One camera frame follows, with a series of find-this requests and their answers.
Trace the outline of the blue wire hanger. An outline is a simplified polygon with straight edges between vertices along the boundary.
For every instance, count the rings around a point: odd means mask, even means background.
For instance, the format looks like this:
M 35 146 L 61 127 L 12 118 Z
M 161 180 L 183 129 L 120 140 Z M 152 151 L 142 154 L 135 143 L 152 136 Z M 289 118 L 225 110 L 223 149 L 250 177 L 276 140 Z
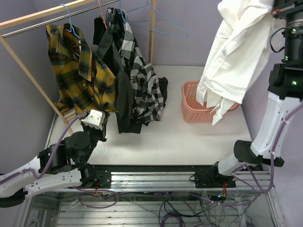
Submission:
M 132 22 L 131 26 L 144 29 L 152 33 L 168 35 L 181 39 L 186 39 L 188 37 L 188 31 L 186 29 L 157 9 L 155 0 L 146 0 L 143 5 L 128 10 L 127 14 L 135 14 L 143 11 L 145 8 L 149 10 L 149 24 L 144 24 L 143 22 Z

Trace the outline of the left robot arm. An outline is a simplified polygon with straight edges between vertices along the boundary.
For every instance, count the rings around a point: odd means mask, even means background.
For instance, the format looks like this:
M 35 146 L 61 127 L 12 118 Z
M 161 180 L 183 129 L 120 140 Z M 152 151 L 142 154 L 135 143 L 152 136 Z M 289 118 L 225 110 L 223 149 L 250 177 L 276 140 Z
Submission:
M 35 195 L 66 187 L 109 187 L 108 174 L 88 163 L 98 142 L 106 141 L 106 128 L 82 127 L 83 131 L 60 138 L 26 165 L 1 175 L 0 206 L 14 207 Z

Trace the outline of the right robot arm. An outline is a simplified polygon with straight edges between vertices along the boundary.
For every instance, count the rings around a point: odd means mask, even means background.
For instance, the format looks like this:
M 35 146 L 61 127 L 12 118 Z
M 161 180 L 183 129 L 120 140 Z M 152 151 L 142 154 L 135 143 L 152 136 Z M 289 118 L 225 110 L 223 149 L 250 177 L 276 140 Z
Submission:
M 271 12 L 276 19 L 286 20 L 284 58 L 275 64 L 268 86 L 268 102 L 260 130 L 253 142 L 238 140 L 234 152 L 218 162 L 209 175 L 209 183 L 219 187 L 230 176 L 246 166 L 267 164 L 271 168 L 284 164 L 281 146 L 295 113 L 303 108 L 303 2 L 276 0 Z

